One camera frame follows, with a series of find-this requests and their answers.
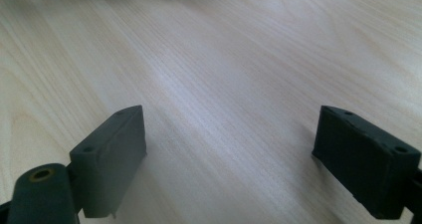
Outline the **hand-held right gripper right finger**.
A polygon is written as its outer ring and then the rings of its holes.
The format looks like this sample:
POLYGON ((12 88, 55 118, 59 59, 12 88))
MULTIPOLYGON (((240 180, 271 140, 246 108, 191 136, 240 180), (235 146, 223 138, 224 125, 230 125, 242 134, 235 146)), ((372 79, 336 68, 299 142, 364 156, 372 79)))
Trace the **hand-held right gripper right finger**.
POLYGON ((316 157, 377 219, 422 219, 422 152, 343 109, 320 108, 316 157))

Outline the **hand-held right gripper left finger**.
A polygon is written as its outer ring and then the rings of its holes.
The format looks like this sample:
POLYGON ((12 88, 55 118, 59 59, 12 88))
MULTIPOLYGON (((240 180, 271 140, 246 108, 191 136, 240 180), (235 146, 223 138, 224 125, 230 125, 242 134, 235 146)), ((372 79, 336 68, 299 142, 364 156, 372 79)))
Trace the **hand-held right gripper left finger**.
POLYGON ((115 112, 70 152, 77 208, 88 218, 114 214, 145 156, 142 107, 115 112))

